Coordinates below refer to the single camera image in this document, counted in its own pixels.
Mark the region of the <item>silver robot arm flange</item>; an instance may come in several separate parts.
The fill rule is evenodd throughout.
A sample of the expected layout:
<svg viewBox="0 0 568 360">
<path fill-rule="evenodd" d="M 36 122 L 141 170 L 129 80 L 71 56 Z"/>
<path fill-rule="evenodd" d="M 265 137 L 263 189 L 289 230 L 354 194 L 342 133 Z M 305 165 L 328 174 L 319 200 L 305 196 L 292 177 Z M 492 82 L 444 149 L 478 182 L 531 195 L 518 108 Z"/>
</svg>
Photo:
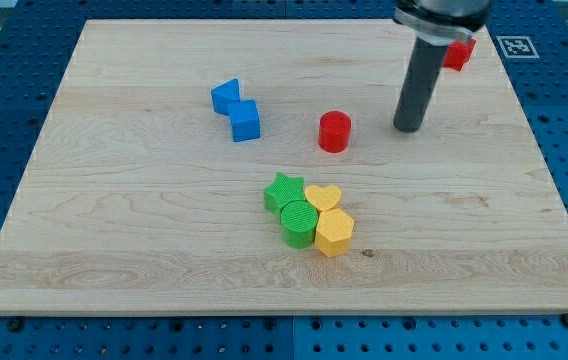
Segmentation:
<svg viewBox="0 0 568 360">
<path fill-rule="evenodd" d="M 493 0 L 397 0 L 393 19 L 434 46 L 467 44 L 487 22 Z"/>
</svg>

